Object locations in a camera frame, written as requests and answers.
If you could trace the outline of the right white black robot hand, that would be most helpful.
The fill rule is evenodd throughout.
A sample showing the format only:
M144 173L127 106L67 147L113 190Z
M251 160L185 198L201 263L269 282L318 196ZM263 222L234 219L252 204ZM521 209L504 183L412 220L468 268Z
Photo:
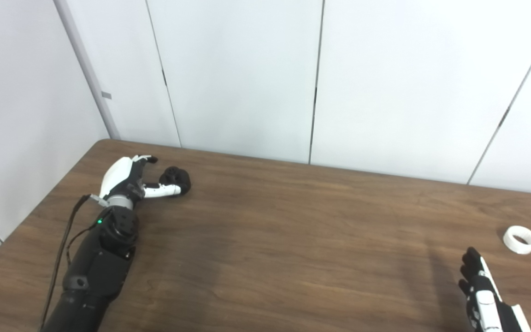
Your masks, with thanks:
M531 332L520 305L501 298L487 263L479 251L468 247L462 256L459 288L466 297L466 317L475 332Z

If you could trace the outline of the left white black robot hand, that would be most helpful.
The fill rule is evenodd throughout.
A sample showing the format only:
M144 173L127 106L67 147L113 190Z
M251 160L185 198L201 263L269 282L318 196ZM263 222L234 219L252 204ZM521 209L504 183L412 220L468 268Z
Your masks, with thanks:
M104 208L121 206L133 210L145 198L181 197L190 191L188 172L176 166L166 168L157 183L145 183L145 165L156 162L158 158L153 155L120 158L105 173L99 195L91 198Z

